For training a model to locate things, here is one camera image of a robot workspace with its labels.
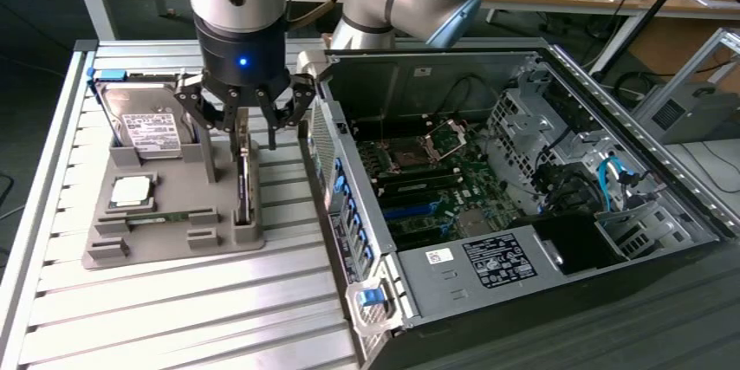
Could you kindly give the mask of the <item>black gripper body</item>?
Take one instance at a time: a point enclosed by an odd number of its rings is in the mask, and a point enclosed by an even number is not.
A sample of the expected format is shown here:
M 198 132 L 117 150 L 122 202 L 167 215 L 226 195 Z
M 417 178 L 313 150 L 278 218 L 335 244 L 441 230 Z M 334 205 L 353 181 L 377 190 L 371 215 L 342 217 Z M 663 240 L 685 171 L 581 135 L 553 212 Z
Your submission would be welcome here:
M 254 32 L 217 29 L 199 16 L 194 24 L 203 68 L 218 82 L 235 87 L 287 88 L 282 17 Z

